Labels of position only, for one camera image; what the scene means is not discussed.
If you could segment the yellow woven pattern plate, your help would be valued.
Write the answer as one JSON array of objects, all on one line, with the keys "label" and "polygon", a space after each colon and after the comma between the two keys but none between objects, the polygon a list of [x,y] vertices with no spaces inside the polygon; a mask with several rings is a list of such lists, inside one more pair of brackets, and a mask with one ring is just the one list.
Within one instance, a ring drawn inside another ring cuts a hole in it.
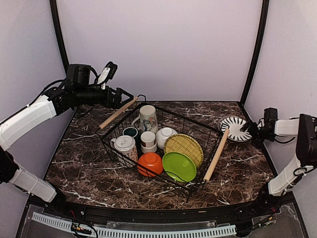
[{"label": "yellow woven pattern plate", "polygon": [[204,160],[203,150],[200,144],[186,134],[175,134],[170,136],[164,143],[164,153],[178,152],[188,156],[199,168]]}]

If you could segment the lime green plate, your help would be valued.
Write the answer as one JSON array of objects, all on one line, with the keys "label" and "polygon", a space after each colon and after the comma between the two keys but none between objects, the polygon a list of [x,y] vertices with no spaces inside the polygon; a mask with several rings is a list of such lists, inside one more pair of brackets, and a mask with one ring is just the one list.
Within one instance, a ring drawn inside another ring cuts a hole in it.
[{"label": "lime green plate", "polygon": [[179,152],[168,152],[162,159],[164,171],[175,181],[191,182],[197,175],[194,162]]}]

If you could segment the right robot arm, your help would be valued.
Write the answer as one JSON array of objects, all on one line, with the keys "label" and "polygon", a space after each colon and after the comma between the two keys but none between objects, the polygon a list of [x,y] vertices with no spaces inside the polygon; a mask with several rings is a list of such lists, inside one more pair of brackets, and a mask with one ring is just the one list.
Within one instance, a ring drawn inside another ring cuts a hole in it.
[{"label": "right robot arm", "polygon": [[265,183],[251,208],[257,215],[275,212],[282,197],[290,192],[308,173],[317,168],[317,118],[299,114],[289,119],[279,119],[276,108],[266,108],[258,122],[247,121],[241,132],[248,132],[252,144],[261,148],[265,141],[277,143],[275,155],[286,159],[278,175]]}]

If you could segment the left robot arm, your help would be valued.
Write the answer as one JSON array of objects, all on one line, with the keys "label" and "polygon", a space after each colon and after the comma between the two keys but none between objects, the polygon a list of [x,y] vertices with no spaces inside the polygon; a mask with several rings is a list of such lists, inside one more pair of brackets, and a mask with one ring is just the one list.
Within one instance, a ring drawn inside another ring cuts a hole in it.
[{"label": "left robot arm", "polygon": [[69,109],[81,105],[102,105],[117,112],[100,125],[103,129],[120,113],[133,104],[137,97],[121,88],[112,89],[107,82],[113,78],[117,65],[108,62],[95,80],[90,74],[96,71],[87,64],[70,64],[66,78],[46,86],[34,101],[0,123],[0,181],[10,183],[30,195],[42,199],[59,216],[66,216],[70,206],[65,195],[54,185],[27,171],[8,152],[21,137]]}]

